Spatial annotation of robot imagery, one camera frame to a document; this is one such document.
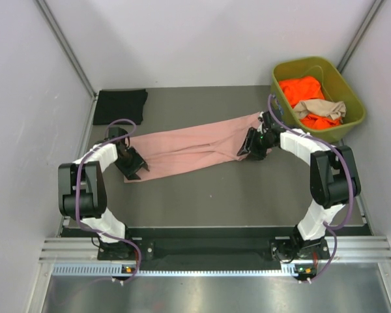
white panel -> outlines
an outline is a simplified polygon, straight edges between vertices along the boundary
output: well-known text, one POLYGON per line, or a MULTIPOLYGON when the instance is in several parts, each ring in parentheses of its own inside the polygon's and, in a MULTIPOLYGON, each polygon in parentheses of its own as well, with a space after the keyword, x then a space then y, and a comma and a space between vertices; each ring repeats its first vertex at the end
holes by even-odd
POLYGON ((344 76, 368 110, 351 132, 353 148, 374 228, 391 244, 391 0, 385 1, 344 76))
POLYGON ((90 105, 34 1, 0 1, 0 312, 22 312, 90 105))
POLYGON ((288 59, 338 63, 372 0, 48 0, 95 89, 261 85, 288 59))

olive green laundry basket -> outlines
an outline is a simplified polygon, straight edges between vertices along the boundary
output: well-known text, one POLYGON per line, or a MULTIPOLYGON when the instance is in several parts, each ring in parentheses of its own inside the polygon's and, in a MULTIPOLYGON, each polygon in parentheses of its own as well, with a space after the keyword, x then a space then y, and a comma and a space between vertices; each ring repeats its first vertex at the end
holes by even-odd
POLYGON ((364 106, 339 71, 331 62, 322 57, 306 57, 277 65, 272 71, 271 93, 276 95, 277 101, 274 100, 274 107, 278 106, 286 125, 296 125, 304 132, 309 132, 312 136, 330 143, 340 141, 353 127, 360 124, 366 116, 364 106), (295 116, 294 110, 288 103, 278 82, 305 76, 313 76, 320 82, 326 100, 333 102, 344 101, 346 116, 343 118, 342 125, 316 130, 304 126, 295 116))

metal pole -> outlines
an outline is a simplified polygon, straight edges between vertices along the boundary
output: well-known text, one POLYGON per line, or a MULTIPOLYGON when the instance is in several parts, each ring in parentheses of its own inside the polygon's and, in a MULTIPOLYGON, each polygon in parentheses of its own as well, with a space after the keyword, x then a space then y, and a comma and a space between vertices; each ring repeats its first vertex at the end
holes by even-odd
POLYGON ((343 54, 343 57, 341 58, 339 65, 338 65, 338 71, 343 72, 345 69, 347 63, 349 62, 350 58, 354 54, 356 48, 359 46, 362 38, 364 37, 366 31, 368 30, 369 26, 371 25, 374 17, 377 15, 377 13, 380 11, 382 5, 384 4, 385 0, 374 0, 372 3, 371 8, 369 9, 368 13, 365 15, 364 21, 360 25, 358 31, 354 35, 351 43, 349 44, 349 47, 347 48, 345 54, 343 54))
POLYGON ((45 0, 34 0, 34 1, 38 6, 39 11, 41 11, 43 16, 45 17, 45 20, 47 21, 53 34, 55 35, 56 39, 61 45, 63 51, 65 52, 65 55, 68 57, 68 60, 70 61, 71 65, 74 67, 74 70, 76 71, 78 77, 80 77, 80 80, 83 83, 84 87, 86 88, 87 92, 92 97, 94 97, 96 95, 96 92, 94 91, 92 85, 90 84, 89 79, 85 75, 80 63, 77 60, 76 55, 72 51, 72 48, 70 47, 70 44, 66 40, 64 33, 61 31, 61 28, 59 27, 55 17, 53 16, 52 11, 49 8, 48 4, 45 2, 45 0))

metallic floor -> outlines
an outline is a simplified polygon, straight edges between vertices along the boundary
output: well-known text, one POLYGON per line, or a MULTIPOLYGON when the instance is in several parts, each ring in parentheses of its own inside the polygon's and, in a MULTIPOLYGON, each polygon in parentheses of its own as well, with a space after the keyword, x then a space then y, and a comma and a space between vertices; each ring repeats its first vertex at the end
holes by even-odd
POLYGON ((53 277, 42 312, 391 312, 377 265, 333 264, 312 285, 291 277, 139 277, 124 287, 87 286, 94 279, 53 277))
MULTIPOLYGON (((148 93, 136 135, 259 112, 266 107, 269 87, 164 88, 148 93)), ((104 137, 104 130, 93 127, 89 147, 104 137)), ((278 148, 261 162, 228 162, 144 183, 123 183, 112 165, 104 172, 104 182, 108 207, 133 227, 293 226, 311 202, 309 167, 278 148)), ((349 224, 363 224, 357 207, 349 224)))

beige cloth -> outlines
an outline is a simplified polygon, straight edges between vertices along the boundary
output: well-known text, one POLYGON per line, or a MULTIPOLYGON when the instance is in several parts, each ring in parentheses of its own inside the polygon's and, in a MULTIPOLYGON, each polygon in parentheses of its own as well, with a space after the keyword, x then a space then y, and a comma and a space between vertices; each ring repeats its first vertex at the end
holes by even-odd
POLYGON ((346 105, 343 101, 331 102, 321 99, 302 100, 294 107, 294 112, 298 119, 303 119, 309 113, 312 113, 335 120, 339 117, 345 117, 346 105))

